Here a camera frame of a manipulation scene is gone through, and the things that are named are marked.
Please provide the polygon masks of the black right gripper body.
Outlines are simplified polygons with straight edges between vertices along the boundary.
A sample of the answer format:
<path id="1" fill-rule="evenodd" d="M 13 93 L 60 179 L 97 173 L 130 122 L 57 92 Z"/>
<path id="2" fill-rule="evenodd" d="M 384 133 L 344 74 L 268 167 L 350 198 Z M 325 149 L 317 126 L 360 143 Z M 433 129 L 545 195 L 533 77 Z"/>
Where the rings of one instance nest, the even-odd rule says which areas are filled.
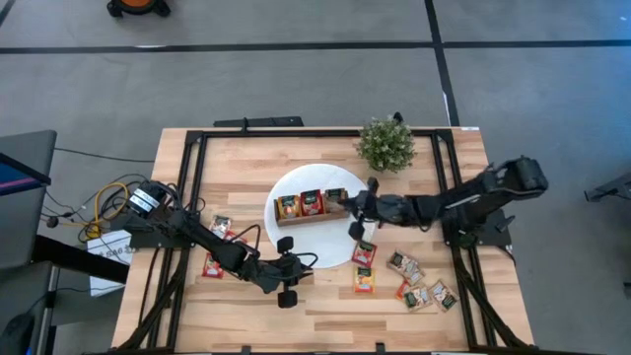
<path id="1" fill-rule="evenodd" d="M 357 220 L 371 220 L 391 224 L 404 221 L 406 200 L 395 194 L 377 196 L 368 190 L 362 190 L 355 197 L 344 200 L 344 208 Z"/>

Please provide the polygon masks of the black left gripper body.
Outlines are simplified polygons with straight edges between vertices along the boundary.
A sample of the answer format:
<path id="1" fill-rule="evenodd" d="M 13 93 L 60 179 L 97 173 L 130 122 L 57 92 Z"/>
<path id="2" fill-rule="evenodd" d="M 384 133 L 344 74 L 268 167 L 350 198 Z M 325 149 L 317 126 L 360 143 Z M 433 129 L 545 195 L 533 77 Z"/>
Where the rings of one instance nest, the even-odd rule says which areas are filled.
<path id="1" fill-rule="evenodd" d="M 258 267 L 258 286 L 264 293 L 275 291 L 280 283 L 297 284 L 304 272 L 300 259 L 294 255 L 261 261 Z"/>

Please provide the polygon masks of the wooden tea organizer box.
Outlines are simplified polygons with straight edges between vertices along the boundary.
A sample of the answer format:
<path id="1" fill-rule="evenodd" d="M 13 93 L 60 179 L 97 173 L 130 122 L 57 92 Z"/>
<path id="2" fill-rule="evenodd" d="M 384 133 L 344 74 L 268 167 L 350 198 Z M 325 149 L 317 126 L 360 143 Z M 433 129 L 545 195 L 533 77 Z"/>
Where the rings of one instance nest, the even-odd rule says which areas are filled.
<path id="1" fill-rule="evenodd" d="M 323 201 L 325 190 L 320 189 L 320 192 L 321 192 L 321 197 L 322 197 L 322 202 L 323 202 L 323 207 L 324 207 L 324 213 L 320 215 L 313 215 L 313 216 L 304 216 L 302 214 L 301 217 L 297 217 L 294 219 L 285 219 L 285 220 L 279 219 L 277 204 L 276 204 L 276 200 L 278 197 L 275 198 L 273 200 L 273 207 L 274 207 L 275 221 L 277 222 L 277 225 L 279 227 L 304 225 L 304 224 L 310 224 L 310 223 L 316 223 L 316 222 L 327 222 L 327 221 L 332 221 L 332 220 L 345 219 L 349 216 L 349 212 L 344 208 L 344 206 L 343 206 L 343 209 L 327 210 Z"/>

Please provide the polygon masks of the yellow tea packet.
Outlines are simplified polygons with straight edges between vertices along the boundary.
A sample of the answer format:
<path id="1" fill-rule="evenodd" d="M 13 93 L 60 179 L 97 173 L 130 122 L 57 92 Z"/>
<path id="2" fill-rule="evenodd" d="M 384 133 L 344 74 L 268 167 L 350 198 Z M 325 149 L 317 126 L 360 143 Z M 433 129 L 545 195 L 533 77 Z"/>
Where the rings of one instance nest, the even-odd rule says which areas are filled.
<path id="1" fill-rule="evenodd" d="M 276 200 L 278 217 L 281 220 L 302 216 L 299 195 L 284 195 Z"/>

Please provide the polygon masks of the orange tea packet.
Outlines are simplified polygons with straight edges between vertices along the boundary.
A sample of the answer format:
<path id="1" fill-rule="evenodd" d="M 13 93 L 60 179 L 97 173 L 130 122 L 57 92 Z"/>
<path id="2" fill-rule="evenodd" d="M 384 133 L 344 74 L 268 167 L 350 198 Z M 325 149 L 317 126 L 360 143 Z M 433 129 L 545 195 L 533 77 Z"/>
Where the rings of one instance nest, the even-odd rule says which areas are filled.
<path id="1" fill-rule="evenodd" d="M 355 293 L 374 293 L 375 289 L 375 273 L 373 269 L 356 267 L 353 274 L 353 291 Z"/>

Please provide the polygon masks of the white round woven placemat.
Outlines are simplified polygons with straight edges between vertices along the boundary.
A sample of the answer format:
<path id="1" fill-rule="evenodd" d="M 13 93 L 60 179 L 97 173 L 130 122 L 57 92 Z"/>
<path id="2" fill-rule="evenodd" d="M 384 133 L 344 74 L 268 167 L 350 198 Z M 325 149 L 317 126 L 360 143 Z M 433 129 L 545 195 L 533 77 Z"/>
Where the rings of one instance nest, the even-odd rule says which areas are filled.
<path id="1" fill-rule="evenodd" d="M 345 188 L 351 197 L 367 188 L 354 174 L 330 164 L 301 166 L 281 177 L 269 192 L 264 207 L 265 230 L 273 246 L 276 247 L 283 237 L 292 237 L 293 253 L 312 252 L 318 256 L 313 268 L 329 268 L 349 261 L 356 246 L 348 234 L 351 223 L 355 221 L 352 214 L 344 219 L 279 227 L 273 207 L 275 199 L 280 196 L 339 187 Z"/>

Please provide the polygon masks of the artificial green plant black pot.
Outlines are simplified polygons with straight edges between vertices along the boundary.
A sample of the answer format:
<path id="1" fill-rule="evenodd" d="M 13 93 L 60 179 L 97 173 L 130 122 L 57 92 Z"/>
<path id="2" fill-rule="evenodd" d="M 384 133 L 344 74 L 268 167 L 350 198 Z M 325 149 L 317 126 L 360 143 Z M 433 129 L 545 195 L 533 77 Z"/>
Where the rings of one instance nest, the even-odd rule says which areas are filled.
<path id="1" fill-rule="evenodd" d="M 398 111 L 367 123 L 360 130 L 356 151 L 371 169 L 380 173 L 401 172 L 411 167 L 416 157 L 412 131 Z"/>

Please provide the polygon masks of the black flat base bar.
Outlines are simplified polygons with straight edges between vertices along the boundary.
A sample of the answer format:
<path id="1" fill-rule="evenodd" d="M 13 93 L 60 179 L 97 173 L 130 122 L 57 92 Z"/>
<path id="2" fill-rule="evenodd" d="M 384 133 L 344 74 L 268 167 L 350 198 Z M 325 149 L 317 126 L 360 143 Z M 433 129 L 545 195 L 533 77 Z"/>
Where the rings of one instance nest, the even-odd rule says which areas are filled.
<path id="1" fill-rule="evenodd" d="M 241 118 L 216 120 L 214 127 L 303 127 L 304 123 L 300 116 L 272 116 L 259 118 Z"/>

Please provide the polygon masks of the white printed sheet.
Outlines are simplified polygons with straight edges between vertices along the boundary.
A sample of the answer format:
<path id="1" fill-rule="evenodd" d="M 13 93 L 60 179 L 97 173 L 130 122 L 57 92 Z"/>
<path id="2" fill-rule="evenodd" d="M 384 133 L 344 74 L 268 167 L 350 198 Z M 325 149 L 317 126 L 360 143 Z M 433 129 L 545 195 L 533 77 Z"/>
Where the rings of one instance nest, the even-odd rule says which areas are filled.
<path id="1" fill-rule="evenodd" d="M 124 230 L 109 232 L 98 239 L 88 241 L 88 252 L 129 266 L 134 253 L 130 241 L 131 235 Z M 123 287 L 124 283 L 95 276 L 90 277 L 90 295 L 92 297 L 100 297 Z"/>

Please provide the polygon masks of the black desk beam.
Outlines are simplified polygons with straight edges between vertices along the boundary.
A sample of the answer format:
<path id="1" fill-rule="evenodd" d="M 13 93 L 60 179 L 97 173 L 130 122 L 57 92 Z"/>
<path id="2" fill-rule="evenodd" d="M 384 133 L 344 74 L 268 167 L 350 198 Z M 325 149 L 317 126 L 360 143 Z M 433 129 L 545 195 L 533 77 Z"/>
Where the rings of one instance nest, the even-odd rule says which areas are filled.
<path id="1" fill-rule="evenodd" d="M 32 261 L 49 261 L 60 268 L 118 283 L 125 283 L 129 272 L 128 265 L 40 235 L 35 237 Z"/>

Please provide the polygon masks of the grey stand leg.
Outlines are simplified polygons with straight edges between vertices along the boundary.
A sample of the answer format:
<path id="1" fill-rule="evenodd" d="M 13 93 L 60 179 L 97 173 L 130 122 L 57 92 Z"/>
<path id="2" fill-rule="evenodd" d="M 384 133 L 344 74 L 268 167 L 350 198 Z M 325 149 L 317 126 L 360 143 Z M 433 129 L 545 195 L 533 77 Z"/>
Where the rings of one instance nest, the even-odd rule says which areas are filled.
<path id="1" fill-rule="evenodd" d="M 585 190 L 584 196 L 588 202 L 599 202 L 609 196 L 631 201 L 631 173 L 617 177 L 592 189 Z"/>

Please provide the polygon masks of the grey side table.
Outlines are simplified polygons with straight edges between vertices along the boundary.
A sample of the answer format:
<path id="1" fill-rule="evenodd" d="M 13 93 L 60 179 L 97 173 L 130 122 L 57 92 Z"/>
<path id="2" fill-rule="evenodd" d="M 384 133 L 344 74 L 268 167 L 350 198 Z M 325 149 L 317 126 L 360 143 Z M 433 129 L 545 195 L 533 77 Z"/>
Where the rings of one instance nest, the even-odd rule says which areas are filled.
<path id="1" fill-rule="evenodd" d="M 0 355 L 46 355 L 52 264 L 0 269 Z"/>

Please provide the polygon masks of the grey desk panel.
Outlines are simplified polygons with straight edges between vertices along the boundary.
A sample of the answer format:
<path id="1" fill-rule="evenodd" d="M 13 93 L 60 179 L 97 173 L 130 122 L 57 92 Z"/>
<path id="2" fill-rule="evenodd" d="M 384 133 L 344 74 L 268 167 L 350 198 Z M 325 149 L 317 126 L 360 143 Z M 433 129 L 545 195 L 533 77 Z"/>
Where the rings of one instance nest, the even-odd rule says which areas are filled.
<path id="1" fill-rule="evenodd" d="M 0 154 L 48 176 L 57 133 L 42 130 L 0 136 Z M 29 263 L 46 188 L 5 193 L 0 187 L 0 269 Z"/>

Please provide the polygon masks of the dark monitor blue screen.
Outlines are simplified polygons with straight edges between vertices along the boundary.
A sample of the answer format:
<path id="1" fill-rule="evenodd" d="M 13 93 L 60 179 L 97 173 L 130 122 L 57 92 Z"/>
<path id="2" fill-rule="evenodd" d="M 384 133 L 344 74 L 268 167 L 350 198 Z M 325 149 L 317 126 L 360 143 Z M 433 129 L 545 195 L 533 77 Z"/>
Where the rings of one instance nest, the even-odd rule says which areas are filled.
<path id="1" fill-rule="evenodd" d="M 0 153 L 0 196 L 41 188 L 50 184 L 49 176 Z"/>

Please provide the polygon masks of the orange black shop vacuum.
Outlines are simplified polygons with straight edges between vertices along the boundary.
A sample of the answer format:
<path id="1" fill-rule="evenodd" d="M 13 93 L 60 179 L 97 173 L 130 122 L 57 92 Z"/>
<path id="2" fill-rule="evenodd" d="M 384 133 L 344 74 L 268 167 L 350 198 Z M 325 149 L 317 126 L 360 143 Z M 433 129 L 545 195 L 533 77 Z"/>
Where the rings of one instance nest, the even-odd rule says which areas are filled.
<path id="1" fill-rule="evenodd" d="M 171 13 L 166 0 L 109 0 L 106 9 L 114 18 L 122 18 L 124 13 L 134 16 L 155 13 L 165 18 Z"/>

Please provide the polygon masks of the black aluminium table frame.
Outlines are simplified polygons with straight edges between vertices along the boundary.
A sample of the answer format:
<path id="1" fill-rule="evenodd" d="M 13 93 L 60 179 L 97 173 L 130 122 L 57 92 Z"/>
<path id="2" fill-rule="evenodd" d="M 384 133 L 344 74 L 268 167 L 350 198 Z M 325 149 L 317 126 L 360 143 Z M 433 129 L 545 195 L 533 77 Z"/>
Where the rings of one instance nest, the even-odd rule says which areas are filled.
<path id="1" fill-rule="evenodd" d="M 416 157 L 398 174 L 379 175 L 356 147 L 360 131 L 341 128 L 212 128 L 163 132 L 152 177 L 177 185 L 184 206 L 192 205 L 208 228 L 215 215 L 228 216 L 260 257 L 277 258 L 268 239 L 264 207 L 276 182 L 295 168 L 330 164 L 354 174 L 379 195 L 435 195 L 475 178 L 487 167 L 481 137 L 460 128 L 416 128 Z M 372 268 L 374 293 L 355 293 L 356 265 L 349 261 L 313 268 L 318 256 L 295 253 L 311 269 L 292 287 L 298 304 L 281 309 L 278 287 L 257 285 L 225 271 L 209 279 L 201 271 L 207 250 L 185 243 L 157 261 L 135 253 L 112 341 L 114 355 L 200 353 L 241 355 L 386 355 L 467 351 L 486 355 L 536 352 L 513 263 L 494 248 L 480 247 L 458 226 L 461 211 L 423 232 L 391 224 L 368 224 L 365 238 L 378 247 Z M 459 297 L 447 312 L 434 303 L 409 312 L 395 293 L 405 280 L 386 262 L 396 251 L 419 264 L 419 284 L 443 280 Z"/>

